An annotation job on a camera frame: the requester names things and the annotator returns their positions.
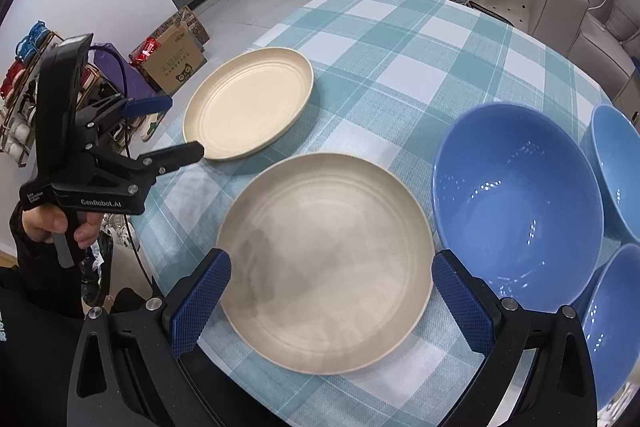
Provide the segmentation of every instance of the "black cable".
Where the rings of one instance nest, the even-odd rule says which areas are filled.
[[[124,61],[122,60],[122,57],[120,56],[120,54],[109,49],[107,46],[95,45],[95,46],[91,46],[89,49],[106,52],[117,60],[118,65],[120,66],[120,73],[122,74],[122,90],[124,92],[124,98],[129,98],[129,93],[127,89],[127,73],[124,69]],[[127,158],[131,159],[131,153],[129,152],[129,124],[127,123],[126,118],[124,119],[124,141],[125,141],[124,142],[125,150],[127,151]],[[140,269],[142,270],[142,273],[145,276],[145,279],[149,285],[149,288],[151,288],[151,291],[153,291],[154,286],[151,284],[151,279],[149,279],[149,276],[146,274],[145,268],[142,266],[142,261],[140,261],[140,256],[138,255],[138,249],[136,248],[136,245],[133,243],[133,237],[131,237],[131,230],[129,228],[129,220],[127,219],[126,214],[124,214],[124,224],[125,224],[125,227],[127,228],[127,234],[129,235],[131,250],[133,250],[133,253],[136,255],[136,260],[138,261],[138,265],[140,266]]]
[[[142,273],[145,276],[146,283],[149,285],[149,288],[151,288],[151,292],[153,292],[154,286],[151,284],[151,281],[149,280],[149,276],[146,274],[146,271],[145,271],[144,267],[142,266],[142,261],[140,261],[140,256],[138,255],[138,250],[136,249],[136,245],[133,243],[133,237],[131,237],[131,229],[129,228],[129,221],[127,220],[127,216],[124,216],[124,225],[125,225],[125,227],[127,227],[127,234],[129,234],[129,241],[131,242],[131,249],[133,250],[133,253],[136,254],[136,259],[138,260],[138,265],[140,266],[140,269],[142,270]]]

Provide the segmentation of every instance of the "tablecloth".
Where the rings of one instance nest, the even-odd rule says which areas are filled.
[[[578,141],[593,106],[609,103],[596,82],[556,52],[445,0],[313,0],[252,47],[263,46],[293,48],[311,61],[315,85],[308,107],[289,132],[248,158],[203,160],[158,178],[146,212],[133,224],[164,292],[215,245],[247,183],[283,158],[313,151],[366,158],[406,184],[435,230],[434,157],[465,111],[496,100],[523,103]],[[182,141],[180,117],[156,148]],[[603,257],[614,248],[606,242]],[[300,427],[435,426],[482,361],[436,288],[398,349],[348,375],[302,375],[268,362],[239,338],[219,306],[198,343],[242,388]],[[530,355],[523,356],[494,423],[513,406]]]

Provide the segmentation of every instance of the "hand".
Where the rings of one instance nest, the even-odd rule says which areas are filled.
[[[86,213],[86,223],[82,223],[74,232],[78,247],[88,248],[98,239],[103,216],[95,212]],[[36,243],[53,243],[51,232],[65,233],[67,225],[65,213],[54,204],[41,204],[22,212],[22,227]]]

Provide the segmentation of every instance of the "plate rim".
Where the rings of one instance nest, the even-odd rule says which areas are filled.
[[[342,152],[331,152],[331,151],[314,151],[314,152],[307,152],[307,153],[302,153],[302,154],[296,154],[296,155],[289,156],[287,158],[284,158],[283,160],[280,160],[280,161],[274,163],[273,165],[270,165],[264,171],[260,172],[256,177],[254,177],[251,181],[249,181],[249,183],[247,183],[246,186],[236,196],[236,199],[231,203],[231,206],[229,207],[228,211],[226,211],[225,217],[222,220],[222,224],[220,225],[220,229],[218,230],[218,235],[216,236],[216,247],[215,248],[218,248],[217,245],[218,245],[218,242],[219,242],[219,239],[220,239],[220,233],[222,233],[222,229],[223,229],[223,227],[225,225],[226,218],[227,218],[228,214],[231,212],[231,209],[233,208],[233,206],[236,203],[236,201],[239,200],[240,196],[242,196],[242,194],[245,192],[245,190],[247,190],[247,188],[249,188],[250,185],[252,183],[254,183],[254,181],[256,181],[260,176],[262,176],[263,174],[265,174],[266,172],[270,171],[271,169],[275,168],[276,166],[278,166],[280,164],[283,164],[285,162],[289,162],[289,161],[292,161],[292,160],[296,160],[297,158],[301,158],[301,157],[304,157],[304,156],[319,156],[319,155],[324,155],[324,156],[346,156],[347,158],[352,158],[352,159],[364,161],[366,163],[369,163],[369,164],[373,165],[374,167],[376,167],[378,169],[381,169],[383,172],[388,174],[388,176],[390,176],[393,180],[398,182],[401,185],[401,187],[404,188],[404,190],[406,190],[407,193],[411,196],[412,200],[414,201],[414,203],[416,204],[418,210],[420,211],[420,215],[422,216],[422,219],[424,220],[424,223],[427,226],[427,229],[429,230],[431,251],[433,251],[433,254],[432,254],[432,257],[431,257],[431,262],[433,262],[433,258],[436,255],[435,241],[433,239],[433,229],[431,228],[431,225],[429,223],[429,219],[427,218],[427,215],[424,213],[424,210],[423,210],[420,202],[415,198],[415,195],[412,193],[412,191],[409,190],[409,187],[407,187],[406,184],[400,178],[398,178],[395,174],[393,174],[391,171],[388,171],[387,169],[381,167],[380,165],[377,165],[377,164],[375,164],[375,163],[373,163],[373,162],[371,162],[371,161],[369,161],[369,160],[367,160],[365,158],[362,158],[361,156],[356,156],[354,154],[347,154],[347,153],[342,153]],[[430,287],[429,287],[429,290],[427,292],[427,298],[424,301],[424,305],[422,306],[422,309],[420,310],[420,313],[418,314],[418,317],[415,319],[415,322],[412,324],[411,328],[409,328],[408,331],[404,335],[402,335],[400,340],[397,343],[395,343],[390,349],[386,350],[384,353],[380,354],[378,357],[376,357],[373,360],[370,360],[367,363],[360,364],[360,365],[357,365],[355,367],[350,367],[348,369],[343,369],[341,371],[337,371],[337,372],[336,371],[331,371],[331,372],[327,372],[327,373],[316,373],[316,372],[311,372],[311,371],[302,371],[302,370],[296,369],[294,367],[289,367],[287,365],[283,365],[282,363],[276,362],[272,358],[267,357],[262,352],[260,352],[258,349],[255,349],[254,346],[249,344],[246,341],[246,339],[244,338],[244,336],[242,336],[242,333],[240,333],[238,331],[238,328],[236,328],[236,325],[233,324],[233,322],[231,321],[231,319],[229,318],[229,316],[227,314],[227,311],[225,309],[225,305],[224,305],[222,297],[220,298],[219,302],[220,302],[220,307],[222,308],[222,311],[225,314],[226,320],[229,322],[229,324],[231,325],[233,330],[236,332],[236,334],[238,334],[238,336],[242,339],[242,341],[247,346],[249,346],[251,349],[253,349],[256,353],[258,353],[258,355],[260,355],[264,359],[269,360],[269,362],[274,363],[278,367],[283,367],[284,369],[288,369],[289,371],[295,371],[295,372],[301,373],[303,375],[321,375],[321,376],[344,375],[344,374],[347,374],[347,373],[352,373],[353,371],[357,371],[359,369],[364,369],[365,367],[369,367],[370,365],[372,365],[372,364],[374,364],[376,362],[379,362],[381,359],[383,359],[384,357],[386,357],[387,355],[389,355],[393,351],[395,351],[396,348],[398,348],[398,346],[400,346],[400,344],[402,344],[405,340],[407,340],[409,335],[415,330],[415,327],[418,325],[418,322],[420,322],[420,319],[422,318],[422,316],[424,315],[424,312],[427,309],[427,305],[429,304],[429,301],[431,300],[431,296],[433,294],[433,287],[434,287],[434,283],[433,283],[433,275],[432,275],[431,282],[430,282]]]
[[[234,60],[238,60],[240,57],[244,57],[245,55],[254,54],[256,52],[263,52],[265,50],[285,50],[285,51],[288,51],[288,52],[294,52],[296,55],[299,55],[300,57],[304,58],[305,62],[309,66],[309,70],[311,71],[311,83],[309,85],[309,90],[308,90],[308,93],[306,94],[304,102],[300,105],[300,108],[298,109],[298,111],[295,113],[295,115],[293,115],[291,120],[286,123],[286,125],[283,127],[283,129],[281,129],[276,134],[274,134],[274,136],[269,137],[267,140],[261,142],[260,144],[258,144],[255,147],[253,147],[251,150],[248,150],[248,151],[245,151],[245,152],[241,152],[241,153],[238,153],[238,154],[222,156],[222,155],[210,155],[210,154],[207,154],[207,148],[205,147],[204,148],[205,149],[204,157],[207,160],[215,160],[215,161],[235,160],[235,159],[238,159],[238,158],[244,158],[244,157],[249,156],[249,155],[251,155],[251,154],[253,154],[253,153],[255,153],[255,152],[257,152],[257,151],[259,151],[261,149],[264,149],[268,145],[270,145],[273,142],[275,142],[278,138],[282,137],[289,129],[291,129],[293,124],[295,124],[298,121],[298,119],[302,115],[303,111],[306,109],[306,106],[308,105],[309,100],[311,99],[311,93],[312,93],[312,91],[314,89],[314,85],[316,83],[316,74],[315,74],[314,68],[311,65],[311,62],[309,61],[309,59],[306,58],[305,55],[303,55],[299,51],[294,50],[293,48],[286,48],[284,46],[265,46],[263,48],[258,48],[257,50],[247,50],[245,52],[242,52],[239,55],[236,55],[233,58],[230,58],[229,60],[227,60],[223,64],[220,64],[215,70],[213,70],[211,73],[209,73],[209,75],[207,75],[207,78],[205,78],[202,81],[202,83],[198,86],[198,88],[195,90],[195,92],[191,95],[191,98],[189,99],[189,103],[187,104],[187,107],[184,110],[184,115],[182,116],[182,138],[185,140],[185,142],[190,141],[190,138],[187,137],[187,133],[185,131],[184,122],[185,122],[185,120],[187,118],[187,114],[189,113],[189,109],[191,107],[191,104],[193,103],[193,100],[199,94],[201,89],[204,90],[204,86],[205,86],[205,83],[207,82],[207,80],[209,80],[209,78],[212,77],[214,74],[216,74],[221,68],[224,68],[226,65],[228,65],[231,62],[233,62]],[[193,137],[191,140],[198,140],[198,138],[197,137]]]

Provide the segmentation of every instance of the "plate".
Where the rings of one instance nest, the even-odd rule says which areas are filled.
[[[431,295],[433,238],[402,183],[366,160],[289,158],[258,175],[218,236],[238,334],[287,369],[346,373],[391,352]]]
[[[313,84],[311,64],[297,51],[263,48],[239,55],[211,73],[191,97],[184,139],[199,141],[210,160],[254,153],[293,125]]]

